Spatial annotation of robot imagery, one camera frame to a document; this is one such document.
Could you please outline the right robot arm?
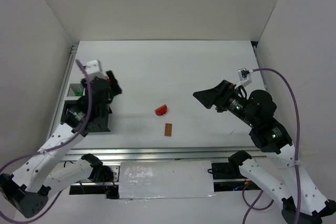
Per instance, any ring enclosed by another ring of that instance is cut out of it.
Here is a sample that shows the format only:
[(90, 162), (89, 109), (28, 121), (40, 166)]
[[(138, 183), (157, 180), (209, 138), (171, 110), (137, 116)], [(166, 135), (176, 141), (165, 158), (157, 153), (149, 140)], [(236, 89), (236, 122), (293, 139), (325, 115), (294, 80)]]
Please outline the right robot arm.
[(277, 106), (267, 91), (254, 90), (247, 98), (243, 87), (223, 80), (212, 89), (194, 92), (193, 97), (207, 109), (214, 106), (217, 112), (229, 111), (250, 126), (251, 140), (272, 161), (283, 182), (245, 151), (229, 157), (229, 164), (272, 198), (286, 223), (322, 223), (323, 217), (335, 213), (335, 201), (320, 192), (295, 159), (295, 146), (284, 126), (274, 118)]

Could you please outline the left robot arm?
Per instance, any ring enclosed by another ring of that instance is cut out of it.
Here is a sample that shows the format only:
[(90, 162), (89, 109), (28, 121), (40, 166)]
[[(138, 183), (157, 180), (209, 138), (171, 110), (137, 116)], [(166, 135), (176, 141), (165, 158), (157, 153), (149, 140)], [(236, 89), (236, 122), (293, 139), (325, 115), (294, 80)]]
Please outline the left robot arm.
[(94, 73), (90, 82), (82, 79), (81, 84), (84, 96), (68, 108), (38, 154), (12, 174), (1, 174), (1, 193), (25, 218), (36, 216), (50, 197), (75, 182), (115, 182), (113, 171), (93, 154), (85, 154), (73, 164), (54, 170), (89, 133), (109, 132), (110, 104), (122, 93), (111, 70)]

